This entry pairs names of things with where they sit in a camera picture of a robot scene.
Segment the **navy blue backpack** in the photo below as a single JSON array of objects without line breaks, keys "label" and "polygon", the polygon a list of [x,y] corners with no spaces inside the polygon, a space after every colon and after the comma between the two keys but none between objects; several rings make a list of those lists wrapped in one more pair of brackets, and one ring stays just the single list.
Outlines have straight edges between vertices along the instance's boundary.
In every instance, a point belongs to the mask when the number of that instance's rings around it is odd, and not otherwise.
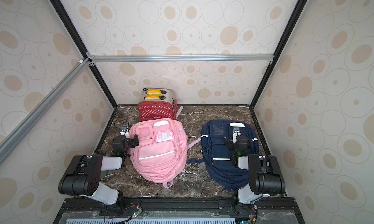
[{"label": "navy blue backpack", "polygon": [[212,120],[201,130],[202,159],[190,159],[189,164],[204,163],[212,180],[227,190],[238,190],[248,184],[247,171],[236,168],[231,161],[233,151],[225,144],[226,138],[233,137],[233,128],[239,127],[241,135],[250,139],[249,153],[260,154],[255,130],[243,122]]}]

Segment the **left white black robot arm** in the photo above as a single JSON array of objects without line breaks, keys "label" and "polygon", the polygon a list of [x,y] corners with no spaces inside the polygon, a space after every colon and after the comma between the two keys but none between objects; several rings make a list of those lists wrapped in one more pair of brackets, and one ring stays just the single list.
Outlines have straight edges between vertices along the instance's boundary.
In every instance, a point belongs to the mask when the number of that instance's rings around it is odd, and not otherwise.
[{"label": "left white black robot arm", "polygon": [[117,170],[130,159],[130,149],[139,145],[139,137],[128,138],[125,135],[115,137],[114,156],[77,155],[71,160],[58,184],[60,194],[83,196],[105,205],[125,208],[123,193],[108,187],[100,181],[101,172]]}]

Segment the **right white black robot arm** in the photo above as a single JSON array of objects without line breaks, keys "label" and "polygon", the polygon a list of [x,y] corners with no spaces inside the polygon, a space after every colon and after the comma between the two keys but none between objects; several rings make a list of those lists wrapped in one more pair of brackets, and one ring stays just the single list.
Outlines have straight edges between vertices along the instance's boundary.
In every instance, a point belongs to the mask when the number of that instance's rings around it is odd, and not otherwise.
[{"label": "right white black robot arm", "polygon": [[239,203],[253,205],[259,199],[284,194],[285,181],[275,156],[250,154],[250,139],[234,134],[226,139],[226,146],[233,151],[231,161],[236,168],[247,171],[248,184],[238,190]]}]

